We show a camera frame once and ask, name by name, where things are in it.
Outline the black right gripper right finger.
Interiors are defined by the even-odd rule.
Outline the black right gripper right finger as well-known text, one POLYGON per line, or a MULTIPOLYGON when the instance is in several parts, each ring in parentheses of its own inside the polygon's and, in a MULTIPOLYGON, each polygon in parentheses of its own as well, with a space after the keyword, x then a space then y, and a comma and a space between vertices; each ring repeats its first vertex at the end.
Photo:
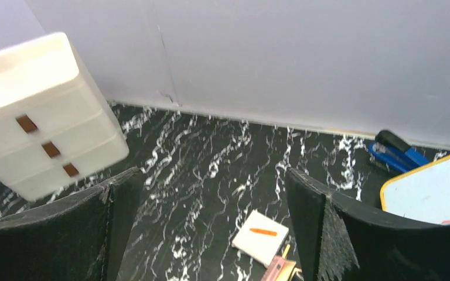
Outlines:
POLYGON ((450 280, 450 225, 387 213, 292 167, 285 189, 305 280, 450 280))

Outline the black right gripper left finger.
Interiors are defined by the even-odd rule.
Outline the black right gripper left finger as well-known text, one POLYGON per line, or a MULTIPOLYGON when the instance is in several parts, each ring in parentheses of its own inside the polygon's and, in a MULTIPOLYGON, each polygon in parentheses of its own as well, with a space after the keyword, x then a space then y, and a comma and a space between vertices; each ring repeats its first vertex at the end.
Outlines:
POLYGON ((0 280, 115 280, 145 197, 132 167, 0 220, 0 280))

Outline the white notepad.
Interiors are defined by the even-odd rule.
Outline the white notepad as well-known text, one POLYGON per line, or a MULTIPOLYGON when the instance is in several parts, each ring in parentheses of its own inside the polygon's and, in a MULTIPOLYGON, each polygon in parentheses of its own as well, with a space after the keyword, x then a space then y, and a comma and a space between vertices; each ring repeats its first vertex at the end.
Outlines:
POLYGON ((289 229, 286 226, 253 210, 233 238, 231 245, 267 267, 282 247, 288 233, 289 229), (250 228, 268 229, 276 231, 278 235, 271 237, 256 234, 251 232, 250 228))

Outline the orange lip pencil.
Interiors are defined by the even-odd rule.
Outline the orange lip pencil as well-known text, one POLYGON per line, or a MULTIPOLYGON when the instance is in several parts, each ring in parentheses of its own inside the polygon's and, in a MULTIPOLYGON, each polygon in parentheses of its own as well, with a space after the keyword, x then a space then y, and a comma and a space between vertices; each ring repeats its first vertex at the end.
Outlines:
POLYGON ((278 233, 276 231, 268 230, 268 229, 262 229, 262 228, 250 228, 251 232, 261 235, 268 235, 271 237, 276 237, 278 233))

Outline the white top drawer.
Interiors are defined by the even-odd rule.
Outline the white top drawer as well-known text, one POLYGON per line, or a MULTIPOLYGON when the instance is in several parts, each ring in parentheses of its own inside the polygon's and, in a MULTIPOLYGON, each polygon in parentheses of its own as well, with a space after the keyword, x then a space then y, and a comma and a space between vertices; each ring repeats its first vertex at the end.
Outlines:
POLYGON ((78 125, 108 107, 99 89, 81 82, 0 109, 0 155, 78 125))

